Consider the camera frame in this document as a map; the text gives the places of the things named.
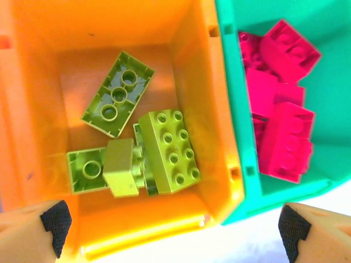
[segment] plastic bin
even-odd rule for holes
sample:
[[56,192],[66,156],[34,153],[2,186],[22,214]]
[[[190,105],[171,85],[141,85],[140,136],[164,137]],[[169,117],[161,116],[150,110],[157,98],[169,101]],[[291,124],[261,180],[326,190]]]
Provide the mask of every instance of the plastic bin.
[[[216,0],[245,201],[224,224],[320,195],[351,176],[351,1]],[[237,31],[264,35],[286,19],[321,52],[322,59],[300,84],[305,106],[316,112],[309,171],[299,185],[259,174],[254,150],[244,67]]]
[[[63,261],[222,222],[242,201],[213,1],[2,0],[0,35],[3,209],[66,200],[73,223]],[[198,185],[156,197],[71,194],[66,152],[110,139],[80,117],[121,50],[155,76],[120,138],[133,138],[133,123],[147,112],[179,107]]]

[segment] teal plastic container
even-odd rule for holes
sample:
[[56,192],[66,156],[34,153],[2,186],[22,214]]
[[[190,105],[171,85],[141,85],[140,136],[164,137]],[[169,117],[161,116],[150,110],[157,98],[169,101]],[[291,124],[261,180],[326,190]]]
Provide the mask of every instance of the teal plastic container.
[[[246,196],[226,225],[285,202],[318,196],[351,177],[351,0],[216,0],[216,6]],[[264,35],[282,18],[323,55],[300,82],[306,88],[305,106],[316,112],[316,121],[314,154],[298,185],[258,172],[237,37],[238,30]]]

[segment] green lego brick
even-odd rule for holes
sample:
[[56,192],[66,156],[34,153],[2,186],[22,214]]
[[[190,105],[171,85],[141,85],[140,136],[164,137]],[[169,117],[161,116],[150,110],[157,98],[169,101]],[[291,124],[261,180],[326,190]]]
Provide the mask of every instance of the green lego brick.
[[149,196],[157,195],[158,194],[157,186],[154,179],[154,174],[152,173],[148,153],[145,148],[144,139],[141,133],[139,123],[134,124],[133,129],[134,129],[135,140],[137,141],[137,145],[140,145],[141,148],[143,149],[144,167],[145,167],[143,174],[144,174],[145,188]]
[[139,195],[143,166],[143,150],[133,139],[108,142],[103,177],[115,197]]
[[121,52],[81,120],[117,138],[153,75],[152,69],[126,52]]
[[102,173],[105,156],[106,147],[67,153],[73,193],[107,189]]
[[149,112],[139,125],[159,193],[174,193],[200,181],[179,110]]

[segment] orange bin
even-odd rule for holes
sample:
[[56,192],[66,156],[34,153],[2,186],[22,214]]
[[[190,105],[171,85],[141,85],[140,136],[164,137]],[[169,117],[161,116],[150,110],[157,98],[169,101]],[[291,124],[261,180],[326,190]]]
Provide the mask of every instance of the orange bin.
[[[244,190],[211,0],[0,0],[3,210],[67,201],[62,261],[94,259],[222,222]],[[121,50],[155,70],[121,138],[149,111],[180,107],[202,181],[174,195],[72,195],[66,152],[106,146],[80,121]]]

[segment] white floor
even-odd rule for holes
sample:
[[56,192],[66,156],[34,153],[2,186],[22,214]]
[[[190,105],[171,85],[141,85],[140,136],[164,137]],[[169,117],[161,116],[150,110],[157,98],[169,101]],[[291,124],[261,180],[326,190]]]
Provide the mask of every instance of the white floor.
[[[351,180],[304,204],[351,215]],[[141,245],[96,262],[288,263],[279,235],[280,209],[228,226],[216,226]]]

